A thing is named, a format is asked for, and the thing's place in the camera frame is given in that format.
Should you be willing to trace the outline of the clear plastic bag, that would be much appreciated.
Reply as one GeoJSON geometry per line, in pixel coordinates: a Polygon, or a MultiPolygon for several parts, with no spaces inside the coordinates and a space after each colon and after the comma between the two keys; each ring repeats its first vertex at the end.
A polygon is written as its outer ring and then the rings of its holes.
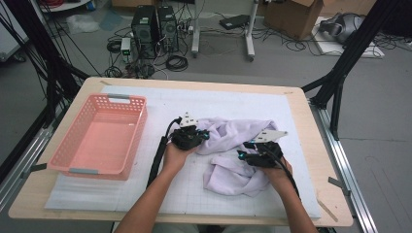
{"type": "Polygon", "coordinates": [[[99,24],[88,15],[73,15],[67,17],[66,22],[71,34],[91,33],[99,29],[99,24]]]}

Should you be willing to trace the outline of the small white box green light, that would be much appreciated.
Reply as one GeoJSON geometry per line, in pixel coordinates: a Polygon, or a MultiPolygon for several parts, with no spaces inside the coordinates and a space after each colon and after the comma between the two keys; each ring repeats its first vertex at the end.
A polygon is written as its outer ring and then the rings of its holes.
{"type": "Polygon", "coordinates": [[[132,59],[130,46],[131,46],[130,38],[121,39],[120,52],[122,54],[122,59],[125,63],[130,63],[132,59]]]}

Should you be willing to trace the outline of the grey rounded device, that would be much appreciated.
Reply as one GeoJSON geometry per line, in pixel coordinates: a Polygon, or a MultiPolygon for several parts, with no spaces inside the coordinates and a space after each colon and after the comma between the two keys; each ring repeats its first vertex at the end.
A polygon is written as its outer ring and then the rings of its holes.
{"type": "Polygon", "coordinates": [[[338,43],[345,44],[363,23],[363,18],[354,13],[337,13],[334,17],[320,22],[320,32],[326,32],[338,43]]]}

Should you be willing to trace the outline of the teal plastic sheet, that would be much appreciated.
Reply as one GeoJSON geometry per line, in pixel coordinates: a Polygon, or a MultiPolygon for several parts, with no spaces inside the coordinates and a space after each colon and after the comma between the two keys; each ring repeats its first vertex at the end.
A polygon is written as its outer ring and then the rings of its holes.
{"type": "Polygon", "coordinates": [[[100,21],[99,26],[104,31],[112,31],[122,22],[122,17],[116,12],[109,11],[100,21]]]}

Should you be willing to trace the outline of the person's left hand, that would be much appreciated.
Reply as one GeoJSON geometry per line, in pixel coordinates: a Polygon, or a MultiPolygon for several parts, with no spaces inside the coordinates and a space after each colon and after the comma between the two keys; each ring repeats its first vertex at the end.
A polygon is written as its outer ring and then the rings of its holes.
{"type": "Polygon", "coordinates": [[[188,156],[195,151],[196,148],[180,150],[174,144],[168,144],[163,158],[162,173],[176,176],[184,167],[188,156]]]}

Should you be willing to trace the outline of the aluminium rail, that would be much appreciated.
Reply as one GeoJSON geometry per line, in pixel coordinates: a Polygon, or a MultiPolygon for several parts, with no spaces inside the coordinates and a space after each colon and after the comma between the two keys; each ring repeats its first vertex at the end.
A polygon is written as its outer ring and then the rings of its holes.
{"type": "Polygon", "coordinates": [[[64,115],[64,112],[57,113],[48,121],[43,110],[0,165],[0,213],[28,179],[21,179],[20,174],[37,164],[64,115]]]}
{"type": "Polygon", "coordinates": [[[324,139],[327,153],[337,180],[343,182],[351,190],[350,196],[345,196],[349,204],[352,219],[362,233],[378,233],[373,217],[362,196],[355,174],[349,163],[347,155],[339,140],[336,140],[330,131],[330,116],[326,109],[319,109],[315,104],[308,102],[309,108],[315,118],[317,126],[324,139]]]}

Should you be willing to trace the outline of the closed cardboard box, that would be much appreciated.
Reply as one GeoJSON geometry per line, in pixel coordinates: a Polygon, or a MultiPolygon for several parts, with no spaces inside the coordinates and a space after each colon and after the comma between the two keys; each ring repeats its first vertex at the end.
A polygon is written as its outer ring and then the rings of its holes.
{"type": "Polygon", "coordinates": [[[321,16],[332,17],[336,13],[354,13],[366,16],[377,0],[325,0],[321,16]]]}
{"type": "Polygon", "coordinates": [[[111,0],[113,7],[133,8],[139,5],[157,5],[158,0],[111,0]]]}

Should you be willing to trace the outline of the black frame post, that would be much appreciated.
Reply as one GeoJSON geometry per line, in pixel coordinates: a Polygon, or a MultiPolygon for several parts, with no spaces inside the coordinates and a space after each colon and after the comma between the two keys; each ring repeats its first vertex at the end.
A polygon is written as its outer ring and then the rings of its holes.
{"type": "Polygon", "coordinates": [[[333,68],[323,77],[302,87],[304,92],[319,88],[317,94],[310,98],[310,103],[318,109],[325,110],[330,99],[332,101],[329,131],[334,140],[339,141],[338,123],[342,102],[344,82],[369,47],[382,26],[387,22],[402,0],[376,0],[364,22],[349,42],[333,68]]]}
{"type": "Polygon", "coordinates": [[[23,48],[36,74],[47,84],[45,91],[47,106],[44,109],[44,116],[45,124],[50,125],[56,119],[57,105],[62,100],[73,101],[79,92],[81,85],[76,78],[85,81],[89,75],[63,58],[29,0],[0,0],[0,6],[8,7],[29,42],[42,58],[39,60],[32,56],[31,49],[22,41],[14,27],[0,14],[0,23],[23,48]]]}

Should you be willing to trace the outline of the round white table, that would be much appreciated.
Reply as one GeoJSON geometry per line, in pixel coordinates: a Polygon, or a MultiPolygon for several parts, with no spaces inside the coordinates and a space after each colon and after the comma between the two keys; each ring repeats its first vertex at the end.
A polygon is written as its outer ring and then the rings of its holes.
{"type": "Polygon", "coordinates": [[[38,0],[43,12],[62,12],[85,6],[90,0],[38,0]]]}

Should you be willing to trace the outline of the lilac printed towel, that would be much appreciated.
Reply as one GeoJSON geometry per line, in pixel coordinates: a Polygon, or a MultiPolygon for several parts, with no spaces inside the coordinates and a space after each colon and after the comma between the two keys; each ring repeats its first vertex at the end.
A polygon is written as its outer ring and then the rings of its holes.
{"type": "Polygon", "coordinates": [[[264,173],[237,158],[235,149],[253,140],[261,131],[277,130],[273,120],[203,118],[199,129],[206,129],[210,138],[197,149],[199,155],[212,155],[203,174],[203,187],[226,196],[247,195],[256,197],[267,189],[269,180],[264,173]]]}

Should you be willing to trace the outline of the white stand frame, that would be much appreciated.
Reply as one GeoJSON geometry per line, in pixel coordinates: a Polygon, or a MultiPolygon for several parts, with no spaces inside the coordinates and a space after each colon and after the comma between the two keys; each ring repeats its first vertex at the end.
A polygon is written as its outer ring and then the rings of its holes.
{"type": "MultiPolygon", "coordinates": [[[[199,16],[201,13],[201,6],[200,1],[205,0],[194,0],[194,26],[192,32],[192,41],[191,41],[191,55],[193,58],[196,58],[199,54],[199,44],[200,44],[200,25],[199,25],[199,16]]],[[[250,61],[255,59],[255,47],[253,42],[253,30],[255,19],[258,11],[258,3],[259,0],[252,0],[253,5],[250,13],[250,20],[248,25],[246,26],[246,32],[244,33],[244,38],[247,47],[247,57],[250,61]]]]}

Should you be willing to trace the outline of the white cabinet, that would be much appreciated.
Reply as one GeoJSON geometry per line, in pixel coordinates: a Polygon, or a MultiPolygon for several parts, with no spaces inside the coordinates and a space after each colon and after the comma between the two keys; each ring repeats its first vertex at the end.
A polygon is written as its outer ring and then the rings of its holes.
{"type": "Polygon", "coordinates": [[[0,62],[9,60],[25,62],[20,43],[26,43],[27,36],[3,0],[0,0],[0,62]]]}

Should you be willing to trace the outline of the open cardboard box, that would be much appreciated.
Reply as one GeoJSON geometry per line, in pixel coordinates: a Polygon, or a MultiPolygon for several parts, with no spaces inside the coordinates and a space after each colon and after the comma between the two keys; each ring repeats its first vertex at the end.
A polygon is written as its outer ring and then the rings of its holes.
{"type": "Polygon", "coordinates": [[[324,0],[272,0],[266,6],[264,24],[301,40],[311,34],[323,7],[324,0]]]}

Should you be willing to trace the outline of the black flat box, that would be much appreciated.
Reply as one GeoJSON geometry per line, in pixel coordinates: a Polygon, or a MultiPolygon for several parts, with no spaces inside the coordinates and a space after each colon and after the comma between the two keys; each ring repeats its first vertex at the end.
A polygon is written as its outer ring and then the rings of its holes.
{"type": "Polygon", "coordinates": [[[220,20],[220,26],[222,26],[226,30],[231,30],[246,25],[249,20],[250,17],[247,15],[228,17],[220,20]]]}

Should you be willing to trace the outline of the white grid mat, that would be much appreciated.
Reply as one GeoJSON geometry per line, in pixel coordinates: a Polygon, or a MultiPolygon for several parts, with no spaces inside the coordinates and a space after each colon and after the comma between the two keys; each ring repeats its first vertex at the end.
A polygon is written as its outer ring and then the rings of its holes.
{"type": "MultiPolygon", "coordinates": [[[[100,93],[144,96],[147,120],[139,147],[125,181],[66,176],[60,172],[46,203],[49,210],[126,212],[144,192],[160,137],[171,120],[189,113],[200,120],[273,120],[287,136],[277,142],[292,165],[292,175],[309,217],[318,219],[321,210],[304,153],[298,139],[290,102],[284,95],[246,92],[107,86],[100,93]]],[[[282,201],[271,186],[256,197],[220,195],[203,187],[203,174],[212,155],[191,155],[169,188],[160,208],[163,214],[207,216],[284,217],[282,201]]]]}

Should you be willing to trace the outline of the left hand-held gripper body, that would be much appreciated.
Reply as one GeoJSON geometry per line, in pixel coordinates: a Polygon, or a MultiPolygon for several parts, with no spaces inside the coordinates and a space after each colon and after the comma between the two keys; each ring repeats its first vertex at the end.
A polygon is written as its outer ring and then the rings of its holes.
{"type": "Polygon", "coordinates": [[[180,150],[191,150],[199,146],[203,139],[196,124],[197,120],[189,113],[185,113],[179,127],[171,133],[171,142],[180,150]]]}

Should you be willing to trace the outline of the grey metal bracket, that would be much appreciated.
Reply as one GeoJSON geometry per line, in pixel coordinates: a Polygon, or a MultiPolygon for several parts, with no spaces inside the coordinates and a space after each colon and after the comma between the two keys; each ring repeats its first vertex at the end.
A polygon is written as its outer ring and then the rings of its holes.
{"type": "Polygon", "coordinates": [[[343,195],[345,195],[345,196],[350,196],[351,195],[351,190],[349,190],[343,182],[341,182],[341,181],[339,181],[339,180],[337,180],[333,177],[328,177],[327,181],[329,183],[339,187],[342,190],[343,195]]]}
{"type": "Polygon", "coordinates": [[[20,174],[21,179],[27,179],[31,173],[47,169],[47,163],[32,165],[27,171],[20,174]]]}

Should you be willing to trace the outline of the person's right hand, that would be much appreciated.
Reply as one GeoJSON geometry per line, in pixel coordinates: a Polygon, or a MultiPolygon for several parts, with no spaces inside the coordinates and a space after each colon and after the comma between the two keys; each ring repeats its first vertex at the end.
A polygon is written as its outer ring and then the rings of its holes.
{"type": "Polygon", "coordinates": [[[261,171],[269,179],[277,192],[293,190],[292,182],[286,171],[282,168],[261,168],[261,171]]]}

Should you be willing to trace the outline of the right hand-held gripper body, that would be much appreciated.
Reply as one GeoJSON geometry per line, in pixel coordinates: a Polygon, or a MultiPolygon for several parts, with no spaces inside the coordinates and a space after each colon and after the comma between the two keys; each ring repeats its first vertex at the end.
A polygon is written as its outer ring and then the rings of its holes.
{"type": "Polygon", "coordinates": [[[271,129],[262,130],[254,139],[248,141],[257,144],[257,150],[248,150],[243,146],[246,149],[246,153],[253,155],[253,157],[246,162],[251,166],[263,168],[280,166],[283,152],[277,143],[277,140],[287,135],[288,133],[286,131],[271,129]]]}

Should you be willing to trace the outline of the black computer tower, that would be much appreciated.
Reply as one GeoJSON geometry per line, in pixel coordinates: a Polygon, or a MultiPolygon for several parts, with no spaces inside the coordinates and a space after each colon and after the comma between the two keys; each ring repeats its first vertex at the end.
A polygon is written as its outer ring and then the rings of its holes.
{"type": "Polygon", "coordinates": [[[155,6],[139,5],[136,8],[131,29],[141,58],[155,58],[155,44],[159,39],[155,6]]]}
{"type": "Polygon", "coordinates": [[[165,52],[179,50],[177,20],[171,6],[160,6],[157,9],[160,40],[165,52]]]}

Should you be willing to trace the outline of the pink plastic basket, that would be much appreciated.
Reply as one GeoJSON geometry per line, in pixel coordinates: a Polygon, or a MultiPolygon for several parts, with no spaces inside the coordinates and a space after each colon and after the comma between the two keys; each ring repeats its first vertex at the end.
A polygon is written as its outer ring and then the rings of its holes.
{"type": "Polygon", "coordinates": [[[144,96],[90,94],[48,167],[71,177],[127,180],[147,116],[144,96]]]}

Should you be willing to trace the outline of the white foam board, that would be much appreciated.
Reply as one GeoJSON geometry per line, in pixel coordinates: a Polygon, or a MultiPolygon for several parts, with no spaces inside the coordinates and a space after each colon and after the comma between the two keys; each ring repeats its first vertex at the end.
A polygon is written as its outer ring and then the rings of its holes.
{"type": "MultiPolygon", "coordinates": [[[[312,29],[312,40],[315,42],[319,52],[325,55],[339,56],[343,53],[343,45],[338,43],[327,32],[320,32],[320,22],[326,20],[325,17],[318,17],[312,29]]],[[[362,58],[383,58],[385,54],[371,42],[361,55],[362,58]]]]}

